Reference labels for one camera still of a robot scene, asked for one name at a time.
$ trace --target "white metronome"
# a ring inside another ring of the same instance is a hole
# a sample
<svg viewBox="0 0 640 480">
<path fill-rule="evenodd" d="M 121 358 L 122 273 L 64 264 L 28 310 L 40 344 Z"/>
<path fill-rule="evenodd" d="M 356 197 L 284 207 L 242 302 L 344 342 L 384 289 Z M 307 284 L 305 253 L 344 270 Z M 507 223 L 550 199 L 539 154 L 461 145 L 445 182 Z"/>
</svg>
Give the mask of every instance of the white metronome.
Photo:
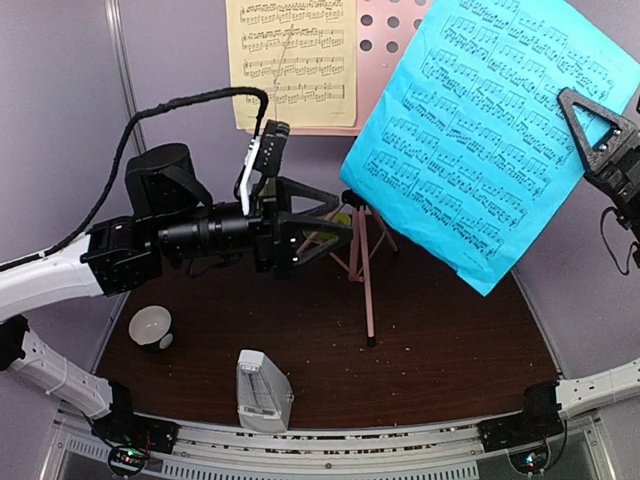
<svg viewBox="0 0 640 480">
<path fill-rule="evenodd" d="M 238 358 L 240 425 L 259 433 L 284 433 L 293 391 L 287 377 L 262 352 L 242 350 Z"/>
</svg>

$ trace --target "musical notation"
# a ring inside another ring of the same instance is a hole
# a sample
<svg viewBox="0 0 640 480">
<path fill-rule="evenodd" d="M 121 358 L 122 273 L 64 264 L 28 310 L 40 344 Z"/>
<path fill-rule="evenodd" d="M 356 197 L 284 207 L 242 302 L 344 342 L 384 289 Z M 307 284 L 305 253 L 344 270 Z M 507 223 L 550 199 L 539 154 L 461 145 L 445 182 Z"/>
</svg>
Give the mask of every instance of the musical notation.
<svg viewBox="0 0 640 480">
<path fill-rule="evenodd" d="M 226 0 L 226 5 L 231 81 L 265 90 L 268 118 L 294 128 L 353 126 L 353 2 Z M 233 99 L 238 128 L 253 128 L 256 101 Z"/>
<path fill-rule="evenodd" d="M 637 87 L 622 65 L 634 79 L 640 67 L 566 2 L 435 2 L 416 35 L 343 178 L 375 192 L 396 228 L 488 292 L 584 172 L 560 89 L 620 110 Z M 596 138 L 601 120 L 577 114 Z M 373 161 L 381 152 L 393 166 Z"/>
<path fill-rule="evenodd" d="M 342 0 L 308 0 L 258 3 L 240 7 L 240 23 L 246 25 L 322 20 L 334 22 L 344 16 Z"/>
</svg>

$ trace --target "black cylinder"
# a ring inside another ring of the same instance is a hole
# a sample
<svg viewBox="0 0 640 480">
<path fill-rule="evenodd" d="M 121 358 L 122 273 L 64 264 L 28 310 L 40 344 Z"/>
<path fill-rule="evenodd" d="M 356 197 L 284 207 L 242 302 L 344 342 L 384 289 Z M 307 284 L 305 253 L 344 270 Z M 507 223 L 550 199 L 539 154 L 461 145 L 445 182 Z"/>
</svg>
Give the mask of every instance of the black cylinder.
<svg viewBox="0 0 640 480">
<path fill-rule="evenodd" d="M 208 215 L 201 209 L 188 219 L 174 219 L 158 229 L 158 240 L 170 260 L 225 256 L 252 248 L 249 221 L 237 202 L 219 203 Z"/>
</svg>

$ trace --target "dark wood surface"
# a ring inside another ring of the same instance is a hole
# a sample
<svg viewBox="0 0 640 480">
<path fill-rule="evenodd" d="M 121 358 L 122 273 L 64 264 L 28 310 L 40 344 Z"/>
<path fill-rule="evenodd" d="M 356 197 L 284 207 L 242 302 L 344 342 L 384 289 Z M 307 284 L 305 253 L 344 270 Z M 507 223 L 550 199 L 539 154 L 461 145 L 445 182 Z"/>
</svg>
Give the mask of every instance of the dark wood surface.
<svg viewBox="0 0 640 480">
<path fill-rule="evenodd" d="M 249 256 L 197 280 L 167 269 L 133 292 L 98 373 L 127 385 L 141 412 L 237 425 L 236 360 L 243 348 L 262 350 L 293 385 L 291 428 L 509 412 L 521 408 L 527 386 L 557 377 L 510 276 L 483 298 L 410 241 L 400 243 L 397 257 L 383 246 L 371 262 L 375 348 L 366 346 L 363 287 L 333 260 L 274 281 L 256 274 Z M 174 344 L 159 354 L 127 334 L 133 314 L 153 304 L 168 308 L 176 327 Z"/>
</svg>

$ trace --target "cup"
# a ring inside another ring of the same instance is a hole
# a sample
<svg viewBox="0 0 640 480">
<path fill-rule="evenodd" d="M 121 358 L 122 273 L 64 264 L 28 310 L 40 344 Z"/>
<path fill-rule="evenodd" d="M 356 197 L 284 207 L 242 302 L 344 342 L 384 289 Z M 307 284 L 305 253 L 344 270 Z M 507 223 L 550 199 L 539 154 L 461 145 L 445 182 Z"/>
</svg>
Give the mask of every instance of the cup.
<svg viewBox="0 0 640 480">
<path fill-rule="evenodd" d="M 169 310 L 158 305 L 138 311 L 129 322 L 131 340 L 148 352 L 161 352 L 173 342 L 173 323 Z"/>
</svg>

